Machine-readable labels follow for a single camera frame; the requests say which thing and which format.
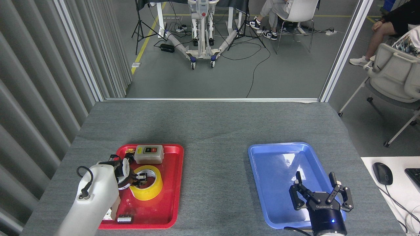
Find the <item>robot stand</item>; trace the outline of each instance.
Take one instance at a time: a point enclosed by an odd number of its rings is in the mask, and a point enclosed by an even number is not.
[[[217,48],[212,49],[214,44],[213,39],[213,15],[215,12],[216,3],[219,0],[188,0],[188,5],[191,11],[192,18],[192,39],[194,45],[198,50],[189,50],[184,47],[169,31],[165,32],[165,38],[170,40],[175,48],[186,56],[191,61],[191,69],[195,69],[198,58],[210,59],[211,68],[215,67],[216,59],[221,53],[233,42],[237,35],[237,29],[232,31],[223,44]]]

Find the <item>person's leg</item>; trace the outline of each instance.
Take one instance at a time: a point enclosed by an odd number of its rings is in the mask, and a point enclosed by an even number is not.
[[[254,29],[260,29],[262,19],[272,13],[273,7],[279,8],[280,3],[284,4],[285,2],[284,0],[266,0],[262,6],[259,16],[255,17],[254,20],[249,21],[247,25]]]
[[[382,43],[385,35],[394,35],[397,32],[391,22],[385,22],[372,35],[367,47],[366,54],[361,58],[352,58],[349,60],[350,64],[355,66],[364,66],[369,62],[369,59],[375,54],[379,45]]]
[[[392,25],[392,23],[391,22],[383,23],[382,26],[379,27],[379,29],[375,33],[373,33],[372,37],[370,38],[369,46],[367,47],[367,51],[365,55],[366,60],[369,60],[370,57],[372,57],[375,54],[379,45],[382,43],[385,35],[394,35],[394,34],[397,34],[397,32],[395,32],[394,26]]]

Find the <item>red tray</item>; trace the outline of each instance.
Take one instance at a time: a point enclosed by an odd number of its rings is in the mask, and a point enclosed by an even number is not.
[[[124,157],[128,148],[138,144],[127,144],[117,150],[117,155]],[[165,157],[157,167],[162,175],[162,191],[148,201],[136,199],[129,188],[120,190],[121,203],[117,210],[119,215],[133,215],[133,223],[119,224],[112,220],[103,220],[99,229],[167,229],[175,224],[178,216],[179,192],[181,189],[182,161],[184,149],[177,144],[162,144]],[[133,162],[130,167],[135,170],[139,165]]]

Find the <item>pants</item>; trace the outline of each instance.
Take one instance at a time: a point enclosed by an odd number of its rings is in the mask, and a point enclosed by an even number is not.
[[[287,2],[284,0],[266,0],[262,6],[260,15],[264,17],[268,15],[268,22],[270,23],[270,26],[274,28],[277,24],[277,14],[288,14],[290,12],[292,1],[293,0],[288,0]]]

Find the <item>white chair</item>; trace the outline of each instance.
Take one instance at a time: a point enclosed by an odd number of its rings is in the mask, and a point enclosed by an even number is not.
[[[282,33],[284,22],[286,21],[298,22],[298,23],[304,22],[304,21],[312,21],[311,43],[309,45],[309,52],[311,52],[312,37],[314,35],[313,17],[315,14],[315,9],[316,9],[317,4],[318,4],[318,0],[294,0],[290,8],[289,15],[283,12],[281,14],[277,14],[283,20],[283,23],[281,24],[281,30],[280,30],[280,36],[278,38],[276,54],[278,54],[278,48],[280,47],[281,33]]]
[[[416,119],[420,115],[420,58],[382,43],[378,47],[374,60],[364,66],[368,71],[366,79],[339,110],[338,115],[340,117],[343,115],[343,110],[348,103],[365,86],[373,94],[393,105],[414,110],[414,115],[410,120],[392,139],[383,144],[389,147],[408,125],[417,124]],[[367,98],[368,102],[372,100],[371,96]]]

